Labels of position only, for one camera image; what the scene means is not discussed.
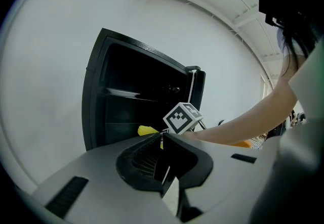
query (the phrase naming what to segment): open door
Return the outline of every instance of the open door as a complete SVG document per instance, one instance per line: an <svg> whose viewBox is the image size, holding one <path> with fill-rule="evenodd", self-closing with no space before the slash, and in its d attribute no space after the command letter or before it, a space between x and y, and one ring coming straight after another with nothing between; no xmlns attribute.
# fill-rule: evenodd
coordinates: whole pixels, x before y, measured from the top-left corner
<svg viewBox="0 0 324 224"><path fill-rule="evenodd" d="M102 29L87 66L82 125L86 150L138 136L140 125L159 131L178 104L200 108L205 73L154 48Z"/></svg>

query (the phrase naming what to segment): black vent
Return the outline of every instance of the black vent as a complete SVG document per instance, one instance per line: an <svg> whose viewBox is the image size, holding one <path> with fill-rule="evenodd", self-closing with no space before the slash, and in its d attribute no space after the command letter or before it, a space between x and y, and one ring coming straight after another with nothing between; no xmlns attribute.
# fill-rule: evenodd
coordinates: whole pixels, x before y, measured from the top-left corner
<svg viewBox="0 0 324 224"><path fill-rule="evenodd" d="M160 154L160 139L153 140L134 153L132 165L141 174L153 178Z"/></svg>
<svg viewBox="0 0 324 224"><path fill-rule="evenodd" d="M233 154L231 156L231 158L234 158L234 159L237 159L240 161L244 161L247 163L251 163L251 164L254 164L254 162L257 160L257 158L255 158L255 157L249 157L249 156L245 156L245 155L241 155L241 154Z"/></svg>
<svg viewBox="0 0 324 224"><path fill-rule="evenodd" d="M198 157L194 153L173 140L164 138L163 146L168 157L169 165L176 173L178 179L193 169L198 162Z"/></svg>
<svg viewBox="0 0 324 224"><path fill-rule="evenodd" d="M63 218L76 201L77 197L80 195L88 181L88 179L82 177L73 177L69 183L54 197L54 199L49 202L46 209L58 217Z"/></svg>

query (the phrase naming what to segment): black hair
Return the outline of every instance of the black hair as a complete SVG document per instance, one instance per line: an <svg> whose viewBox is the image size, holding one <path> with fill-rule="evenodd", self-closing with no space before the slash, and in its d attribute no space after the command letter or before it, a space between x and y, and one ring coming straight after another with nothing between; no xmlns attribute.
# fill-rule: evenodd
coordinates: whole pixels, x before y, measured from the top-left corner
<svg viewBox="0 0 324 224"><path fill-rule="evenodd" d="M290 50L298 68L298 60L293 46L293 40L300 46L306 58L315 48L317 42L316 36L313 33L314 25L311 16L304 10L303 15L299 16L298 20L296 20L296 16L290 16L289 13L286 13L285 16L280 19L280 24L276 26L282 29L285 38L284 47L286 46Z"/></svg>

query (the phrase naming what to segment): woman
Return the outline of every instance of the woman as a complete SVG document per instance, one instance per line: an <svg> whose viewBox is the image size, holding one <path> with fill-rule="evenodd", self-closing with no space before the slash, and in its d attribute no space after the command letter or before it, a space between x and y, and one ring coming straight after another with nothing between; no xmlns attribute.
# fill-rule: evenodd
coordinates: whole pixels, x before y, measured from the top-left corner
<svg viewBox="0 0 324 224"><path fill-rule="evenodd" d="M297 98L288 82L315 47L315 35L319 36L320 31L314 34L317 26L311 23L311 19L302 19L296 23L289 13L284 14L283 18L281 24L277 25L277 39L283 53L283 63L273 92L240 117L214 128L186 132L186 137L220 144L235 144L272 130L289 116Z"/></svg>

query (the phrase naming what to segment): black slot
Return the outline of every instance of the black slot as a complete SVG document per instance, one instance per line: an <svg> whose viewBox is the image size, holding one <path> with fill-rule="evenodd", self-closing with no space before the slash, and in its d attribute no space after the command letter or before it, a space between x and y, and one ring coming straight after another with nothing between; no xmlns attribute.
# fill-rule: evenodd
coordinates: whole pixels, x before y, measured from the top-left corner
<svg viewBox="0 0 324 224"><path fill-rule="evenodd" d="M108 52L102 86L139 93L143 99L184 100L187 74L122 45L112 44Z"/></svg>
<svg viewBox="0 0 324 224"><path fill-rule="evenodd" d="M116 161L121 178L134 189L159 191L163 195L162 181L170 166L180 190L201 186L213 169L212 158L168 133L163 134L162 150L160 139L161 134L157 133L125 149Z"/></svg>
<svg viewBox="0 0 324 224"><path fill-rule="evenodd" d="M58 217L64 218L88 181L88 179L83 177L73 177L54 199L48 203L46 209Z"/></svg>
<svg viewBox="0 0 324 224"><path fill-rule="evenodd" d="M191 103L197 110L200 110L201 101L203 99L205 77L206 73L197 69L191 95Z"/></svg>
<svg viewBox="0 0 324 224"><path fill-rule="evenodd" d="M165 178L165 181L163 183L163 191L160 193L161 198L164 197L164 195L167 193L168 189L170 188L171 184L173 183L176 174L172 171L172 169L169 169L169 172L165 173L167 176Z"/></svg>
<svg viewBox="0 0 324 224"><path fill-rule="evenodd" d="M99 146L138 136L140 125L167 128L163 117L175 104L107 95L105 106L105 134L97 139Z"/></svg>
<svg viewBox="0 0 324 224"><path fill-rule="evenodd" d="M179 203L177 217L181 222L187 222L198 217L203 212L196 207L191 207L184 190L179 191Z"/></svg>
<svg viewBox="0 0 324 224"><path fill-rule="evenodd" d="M257 158L255 158L255 157L249 157L249 156L245 156L245 155L241 155L241 154L233 154L231 156L231 158L234 158L234 159L237 159L240 161L244 161L247 163L251 163L251 164L254 164L254 162L257 160Z"/></svg>

